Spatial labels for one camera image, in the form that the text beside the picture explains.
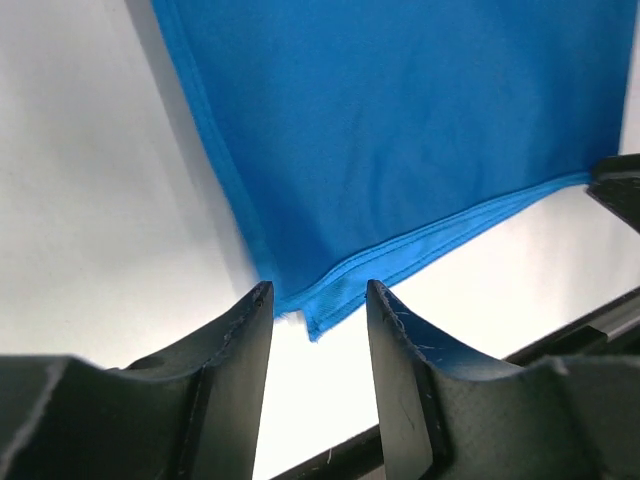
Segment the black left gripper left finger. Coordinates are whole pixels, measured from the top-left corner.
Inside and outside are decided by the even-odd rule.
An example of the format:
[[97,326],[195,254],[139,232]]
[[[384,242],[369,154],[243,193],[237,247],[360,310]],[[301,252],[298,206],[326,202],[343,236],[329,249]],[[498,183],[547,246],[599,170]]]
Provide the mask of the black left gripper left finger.
[[260,282],[230,310],[117,376],[107,479],[249,479],[273,329]]

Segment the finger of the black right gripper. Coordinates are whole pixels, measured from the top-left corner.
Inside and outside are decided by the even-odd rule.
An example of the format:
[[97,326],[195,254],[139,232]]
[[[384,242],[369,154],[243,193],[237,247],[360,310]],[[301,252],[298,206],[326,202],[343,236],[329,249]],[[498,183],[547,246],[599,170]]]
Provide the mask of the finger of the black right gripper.
[[638,178],[640,154],[625,154],[600,160],[591,170],[593,181]]
[[613,178],[592,182],[587,193],[631,228],[640,227],[639,179]]

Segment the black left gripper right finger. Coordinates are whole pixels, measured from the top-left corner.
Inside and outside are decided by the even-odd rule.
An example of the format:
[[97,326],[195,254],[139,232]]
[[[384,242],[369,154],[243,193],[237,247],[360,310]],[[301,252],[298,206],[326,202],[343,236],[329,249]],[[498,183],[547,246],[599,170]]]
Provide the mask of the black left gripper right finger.
[[367,282],[366,315],[386,477],[434,479],[454,461],[436,375],[486,381],[520,368],[427,322],[379,280]]

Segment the blue satin napkin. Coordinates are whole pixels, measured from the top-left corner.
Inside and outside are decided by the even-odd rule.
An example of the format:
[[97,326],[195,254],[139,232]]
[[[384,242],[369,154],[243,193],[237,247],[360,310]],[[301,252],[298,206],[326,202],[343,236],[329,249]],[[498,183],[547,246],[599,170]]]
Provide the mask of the blue satin napkin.
[[311,340],[619,147],[633,1],[157,1],[277,315]]

